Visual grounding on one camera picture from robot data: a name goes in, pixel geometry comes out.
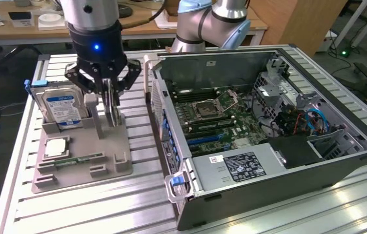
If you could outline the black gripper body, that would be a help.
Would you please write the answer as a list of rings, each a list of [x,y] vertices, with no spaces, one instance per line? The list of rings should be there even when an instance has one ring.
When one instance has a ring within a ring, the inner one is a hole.
[[[77,53],[77,62],[97,63],[101,66],[101,78],[111,81],[113,89],[113,64],[125,60],[121,43],[121,24],[116,21],[108,28],[85,30],[68,24],[69,36]]]

